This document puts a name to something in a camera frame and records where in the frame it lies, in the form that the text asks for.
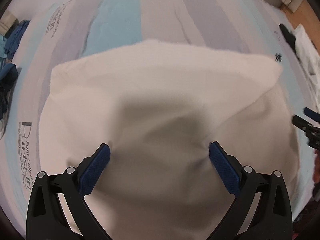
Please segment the right hand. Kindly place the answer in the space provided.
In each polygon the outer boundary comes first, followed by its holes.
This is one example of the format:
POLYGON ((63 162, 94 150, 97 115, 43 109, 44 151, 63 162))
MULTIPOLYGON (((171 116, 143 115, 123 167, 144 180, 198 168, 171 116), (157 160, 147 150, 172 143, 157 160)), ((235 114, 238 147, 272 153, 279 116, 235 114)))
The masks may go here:
POLYGON ((313 188, 312 191, 312 196, 314 199, 318 200, 319 197, 317 196, 318 191, 319 191, 319 180, 320 180, 320 155, 319 155, 319 150, 315 150, 315 167, 314 167, 314 172, 313 172, 313 182, 315 184, 315 187, 313 188))

